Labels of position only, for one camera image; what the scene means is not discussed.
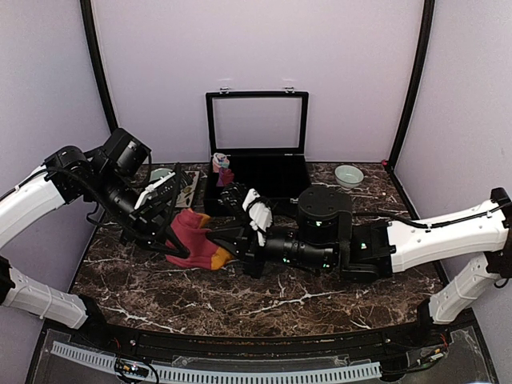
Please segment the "magenta striped sock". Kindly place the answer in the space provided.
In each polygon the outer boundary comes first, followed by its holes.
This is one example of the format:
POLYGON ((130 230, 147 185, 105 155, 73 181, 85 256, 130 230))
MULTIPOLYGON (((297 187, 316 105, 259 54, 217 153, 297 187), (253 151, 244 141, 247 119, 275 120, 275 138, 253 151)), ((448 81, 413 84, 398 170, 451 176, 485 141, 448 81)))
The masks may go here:
POLYGON ((174 218, 170 227, 190 254, 187 258, 168 254, 166 260, 181 268, 205 270, 219 270, 233 260, 232 254, 206 237, 210 232, 206 228, 210 220, 211 217, 207 214, 198 213, 192 209, 182 210, 174 218))

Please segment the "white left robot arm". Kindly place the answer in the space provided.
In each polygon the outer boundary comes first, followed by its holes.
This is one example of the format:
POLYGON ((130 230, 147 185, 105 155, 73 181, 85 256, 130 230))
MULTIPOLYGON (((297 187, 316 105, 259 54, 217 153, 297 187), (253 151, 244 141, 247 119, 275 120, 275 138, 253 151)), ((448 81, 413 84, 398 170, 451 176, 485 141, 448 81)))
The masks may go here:
MULTIPOLYGON (((174 208, 191 177, 176 164, 155 181, 131 179, 150 148, 122 128, 87 152, 65 146, 46 158, 27 178, 1 197, 1 244, 7 245, 39 219, 82 198, 108 213, 121 229, 119 241, 144 250, 187 258, 188 248, 171 227, 174 208)), ((113 341, 112 329, 95 300, 40 283, 1 260, 1 304, 81 330, 96 349, 113 341)))

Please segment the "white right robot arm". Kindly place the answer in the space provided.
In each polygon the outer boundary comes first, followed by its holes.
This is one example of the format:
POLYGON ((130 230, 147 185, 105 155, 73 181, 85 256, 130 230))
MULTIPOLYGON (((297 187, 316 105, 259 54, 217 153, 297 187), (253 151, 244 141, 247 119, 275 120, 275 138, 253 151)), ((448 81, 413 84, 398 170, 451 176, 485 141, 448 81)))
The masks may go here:
POLYGON ((427 346, 439 326, 451 323, 490 286, 511 278, 511 201, 502 188, 468 210, 425 220, 371 213, 354 224, 350 196, 312 186, 298 197, 296 225, 276 226, 270 201, 235 183, 224 188, 222 204, 233 216, 207 237, 259 278, 268 262, 298 269, 338 270, 350 282, 372 283, 429 262, 468 254, 470 261, 440 292, 418 307, 408 330, 416 347, 427 346))

